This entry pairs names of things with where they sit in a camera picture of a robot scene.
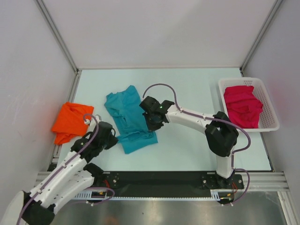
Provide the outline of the teal t-shirt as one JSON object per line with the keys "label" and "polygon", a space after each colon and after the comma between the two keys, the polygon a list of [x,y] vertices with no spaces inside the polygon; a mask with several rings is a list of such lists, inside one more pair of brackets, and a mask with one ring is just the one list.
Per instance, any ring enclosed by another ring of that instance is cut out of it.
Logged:
{"label": "teal t-shirt", "polygon": [[141,98],[133,85],[106,96],[104,106],[115,122],[125,154],[158,143],[156,133],[148,130],[140,103]]}

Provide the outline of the orange t-shirt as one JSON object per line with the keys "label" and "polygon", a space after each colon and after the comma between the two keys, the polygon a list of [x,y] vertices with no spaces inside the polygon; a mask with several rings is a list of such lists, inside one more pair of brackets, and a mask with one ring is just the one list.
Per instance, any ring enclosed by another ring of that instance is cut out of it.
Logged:
{"label": "orange t-shirt", "polygon": [[56,137],[55,145],[63,145],[70,142],[74,137],[84,136],[88,125],[84,123],[83,116],[90,120],[90,114],[93,114],[94,107],[77,103],[66,102],[62,105],[58,117],[52,127],[52,132]]}

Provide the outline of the white plastic basket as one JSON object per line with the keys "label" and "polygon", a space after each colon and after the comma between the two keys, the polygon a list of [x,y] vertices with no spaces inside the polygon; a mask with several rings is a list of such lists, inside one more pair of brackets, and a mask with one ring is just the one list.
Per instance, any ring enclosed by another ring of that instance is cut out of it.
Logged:
{"label": "white plastic basket", "polygon": [[224,92],[227,87],[232,86],[253,86],[254,96],[263,103],[263,112],[260,114],[259,127],[257,129],[243,129],[246,132],[269,132],[276,131],[279,129],[279,122],[276,116],[275,110],[269,98],[268,92],[263,82],[258,78],[240,77],[240,78],[226,78],[221,79],[218,82],[220,89],[221,99],[224,107],[224,112],[228,116],[227,108],[224,100]]}

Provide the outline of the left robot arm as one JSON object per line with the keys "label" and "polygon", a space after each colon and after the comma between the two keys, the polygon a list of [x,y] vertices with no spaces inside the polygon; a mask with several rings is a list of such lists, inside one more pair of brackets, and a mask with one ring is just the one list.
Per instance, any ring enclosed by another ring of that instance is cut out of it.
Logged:
{"label": "left robot arm", "polygon": [[110,123],[98,122],[93,131],[77,139],[65,159],[36,187],[24,192],[17,224],[49,225],[55,214],[76,194],[101,188],[104,171],[92,159],[118,142]]}

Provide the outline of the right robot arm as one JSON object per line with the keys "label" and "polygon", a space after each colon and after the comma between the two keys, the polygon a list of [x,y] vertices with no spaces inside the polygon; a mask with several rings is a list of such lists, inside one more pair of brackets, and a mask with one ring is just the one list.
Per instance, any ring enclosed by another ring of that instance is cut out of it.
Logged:
{"label": "right robot arm", "polygon": [[149,131],[156,131],[166,123],[180,124],[199,131],[206,136],[209,149],[216,155],[216,182],[221,188],[233,183],[233,149],[237,143],[238,131],[223,112],[207,116],[188,112],[174,102],[165,100],[162,103],[147,96],[140,103],[143,116]]}

